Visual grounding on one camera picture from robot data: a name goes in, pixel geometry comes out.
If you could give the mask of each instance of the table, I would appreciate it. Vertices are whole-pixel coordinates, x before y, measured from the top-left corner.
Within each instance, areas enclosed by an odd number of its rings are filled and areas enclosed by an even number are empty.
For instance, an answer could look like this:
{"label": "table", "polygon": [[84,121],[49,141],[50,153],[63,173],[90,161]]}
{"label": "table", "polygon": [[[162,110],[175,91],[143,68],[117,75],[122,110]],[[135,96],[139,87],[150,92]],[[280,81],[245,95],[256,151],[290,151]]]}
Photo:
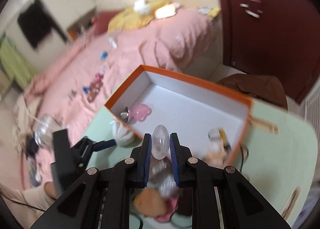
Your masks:
{"label": "table", "polygon": [[[252,185],[278,212],[283,209],[292,190],[301,187],[295,207],[287,219],[292,226],[306,200],[316,166],[315,133],[301,118],[262,101],[253,100],[252,116],[278,125],[279,133],[274,135],[251,126],[248,128],[243,144],[249,149],[249,157],[242,172],[249,176]],[[94,141],[111,139],[111,121],[112,114],[103,107],[85,135]],[[113,167],[120,160],[129,157],[132,149],[138,145],[140,141],[136,140],[127,147],[116,146],[93,153],[87,168],[103,170]],[[237,168],[240,165],[239,159],[236,158],[233,164]],[[146,228],[153,227],[145,223],[144,229]]]}

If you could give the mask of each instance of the green towel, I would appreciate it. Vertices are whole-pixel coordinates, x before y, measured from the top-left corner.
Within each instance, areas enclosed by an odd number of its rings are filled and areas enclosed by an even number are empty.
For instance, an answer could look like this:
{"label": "green towel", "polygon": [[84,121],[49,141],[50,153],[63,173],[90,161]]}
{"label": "green towel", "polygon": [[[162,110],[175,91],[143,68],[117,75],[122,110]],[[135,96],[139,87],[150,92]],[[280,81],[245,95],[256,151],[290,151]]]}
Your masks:
{"label": "green towel", "polygon": [[4,37],[0,45],[0,61],[10,80],[25,89],[37,71],[25,60],[15,45]]}

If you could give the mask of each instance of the white vent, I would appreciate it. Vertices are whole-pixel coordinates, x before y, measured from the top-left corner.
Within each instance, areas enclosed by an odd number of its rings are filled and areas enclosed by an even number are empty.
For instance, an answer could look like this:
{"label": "white vent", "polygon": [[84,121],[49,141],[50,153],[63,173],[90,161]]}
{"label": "white vent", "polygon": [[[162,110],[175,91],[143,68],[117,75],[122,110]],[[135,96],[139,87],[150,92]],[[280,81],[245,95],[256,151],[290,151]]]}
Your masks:
{"label": "white vent", "polygon": [[318,139],[318,158],[314,180],[320,180],[320,91],[318,90],[312,98],[305,102],[305,120],[308,120],[316,132]]}

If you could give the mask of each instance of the pink bedsheet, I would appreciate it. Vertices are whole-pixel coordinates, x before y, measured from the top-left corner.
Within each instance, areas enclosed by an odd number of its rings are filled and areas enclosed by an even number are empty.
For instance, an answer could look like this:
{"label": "pink bedsheet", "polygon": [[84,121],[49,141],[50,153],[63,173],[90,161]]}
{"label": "pink bedsheet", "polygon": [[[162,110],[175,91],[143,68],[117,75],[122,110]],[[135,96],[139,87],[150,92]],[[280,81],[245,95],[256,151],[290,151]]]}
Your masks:
{"label": "pink bedsheet", "polygon": [[[71,145],[84,135],[97,111],[111,93],[140,65],[181,71],[203,51],[215,35],[211,20],[195,9],[180,9],[173,17],[152,21],[139,30],[110,32],[79,39],[52,67],[32,82],[26,101],[40,94],[44,100],[38,116],[45,113],[68,128]],[[117,48],[108,43],[116,40]],[[103,51],[108,57],[101,60]],[[94,102],[88,103],[84,86],[105,68],[103,87]],[[73,99],[68,95],[77,92]],[[51,181],[53,154],[40,150],[36,157],[42,183]]]}

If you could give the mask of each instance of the door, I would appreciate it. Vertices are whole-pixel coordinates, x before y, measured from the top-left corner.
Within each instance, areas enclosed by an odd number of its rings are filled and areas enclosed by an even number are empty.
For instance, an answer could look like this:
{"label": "door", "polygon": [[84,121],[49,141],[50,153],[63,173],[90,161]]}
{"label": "door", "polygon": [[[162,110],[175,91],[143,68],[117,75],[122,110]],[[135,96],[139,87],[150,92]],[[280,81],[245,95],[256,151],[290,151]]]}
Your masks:
{"label": "door", "polygon": [[[230,65],[249,74],[278,77],[286,94],[301,102],[320,70],[320,15],[311,1],[229,0],[229,4]],[[255,4],[258,16],[246,13],[240,4]]]}

